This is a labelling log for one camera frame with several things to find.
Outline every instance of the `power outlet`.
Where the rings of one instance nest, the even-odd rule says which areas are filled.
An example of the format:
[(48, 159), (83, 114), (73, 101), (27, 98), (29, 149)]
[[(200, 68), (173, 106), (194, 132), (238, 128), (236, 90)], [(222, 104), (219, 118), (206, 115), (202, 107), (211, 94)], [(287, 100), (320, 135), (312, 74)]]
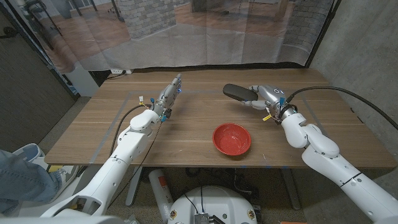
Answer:
[[(126, 74), (132, 74), (132, 69), (126, 70)], [(115, 75), (122, 74), (123, 70), (120, 69), (111, 69), (111, 73)]]

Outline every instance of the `brick wall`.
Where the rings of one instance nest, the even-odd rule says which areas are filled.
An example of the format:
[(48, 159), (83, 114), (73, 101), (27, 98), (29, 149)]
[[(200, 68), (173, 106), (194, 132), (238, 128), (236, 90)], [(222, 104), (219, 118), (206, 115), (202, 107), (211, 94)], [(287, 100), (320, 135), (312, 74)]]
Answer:
[(119, 0), (119, 8), (132, 39), (175, 25), (172, 0)]
[(283, 44), (295, 45), (311, 52), (332, 2), (332, 0), (297, 1), (289, 19)]
[(189, 3), (190, 0), (173, 0), (173, 2), (174, 2), (174, 6), (180, 6), (182, 4)]

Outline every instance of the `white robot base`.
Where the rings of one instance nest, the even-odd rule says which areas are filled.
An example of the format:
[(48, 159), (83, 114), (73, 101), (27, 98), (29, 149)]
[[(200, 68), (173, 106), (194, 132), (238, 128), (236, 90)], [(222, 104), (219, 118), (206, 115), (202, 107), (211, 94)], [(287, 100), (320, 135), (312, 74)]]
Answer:
[(252, 224), (257, 219), (252, 205), (240, 194), (226, 187), (203, 186), (174, 202), (168, 224), (176, 223)]

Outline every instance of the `red bowl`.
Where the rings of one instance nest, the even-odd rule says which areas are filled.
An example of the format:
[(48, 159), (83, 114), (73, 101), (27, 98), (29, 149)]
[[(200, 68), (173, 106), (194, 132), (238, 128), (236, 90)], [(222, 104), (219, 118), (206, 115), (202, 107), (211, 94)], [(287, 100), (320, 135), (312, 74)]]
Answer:
[(249, 132), (242, 126), (226, 123), (213, 132), (213, 143), (220, 152), (237, 156), (245, 153), (251, 144)]

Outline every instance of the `yellow label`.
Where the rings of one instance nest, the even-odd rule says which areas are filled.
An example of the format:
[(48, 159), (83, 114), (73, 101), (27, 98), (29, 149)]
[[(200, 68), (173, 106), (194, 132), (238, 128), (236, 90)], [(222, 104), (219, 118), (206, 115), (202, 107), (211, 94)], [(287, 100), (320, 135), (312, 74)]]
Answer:
[(266, 117), (263, 118), (262, 120), (263, 120), (263, 121), (266, 121), (266, 120), (268, 120), (269, 118), (271, 118), (271, 114), (269, 114), (268, 116), (266, 116)]

